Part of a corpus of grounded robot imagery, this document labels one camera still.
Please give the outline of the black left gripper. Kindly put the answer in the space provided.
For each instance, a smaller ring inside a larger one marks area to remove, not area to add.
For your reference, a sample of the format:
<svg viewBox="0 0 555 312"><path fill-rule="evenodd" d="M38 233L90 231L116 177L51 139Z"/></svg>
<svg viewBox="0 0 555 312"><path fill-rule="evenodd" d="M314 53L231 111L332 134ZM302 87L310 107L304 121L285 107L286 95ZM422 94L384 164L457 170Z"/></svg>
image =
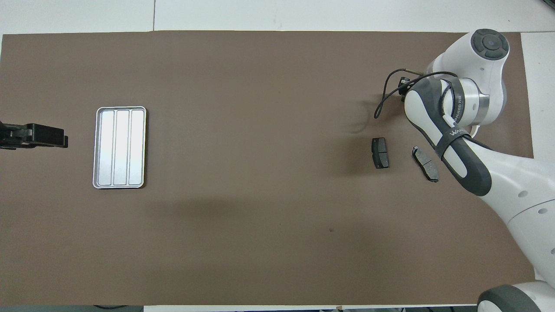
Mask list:
<svg viewBox="0 0 555 312"><path fill-rule="evenodd" d="M36 147L68 147L64 130L36 123L24 125L0 123L0 148L3 150L33 149Z"/></svg>

